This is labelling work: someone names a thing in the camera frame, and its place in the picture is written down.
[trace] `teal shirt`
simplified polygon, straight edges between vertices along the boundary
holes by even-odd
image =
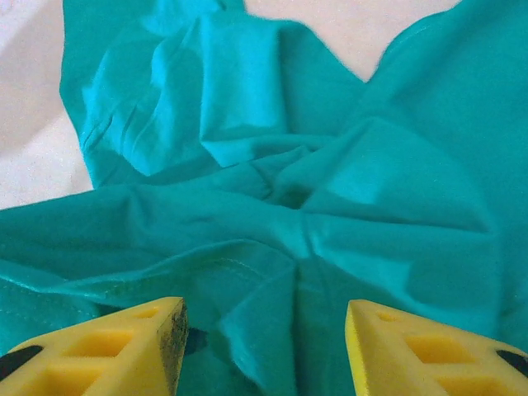
[[[528,350],[524,0],[418,22],[369,82],[242,1],[64,18],[95,191],[0,212],[1,352],[167,295],[207,334],[181,396],[353,394],[350,299]]]

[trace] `white surface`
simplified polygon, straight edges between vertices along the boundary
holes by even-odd
[[[459,0],[246,0],[310,26],[367,79],[405,27]],[[59,98],[62,0],[0,0],[0,209],[91,188]]]

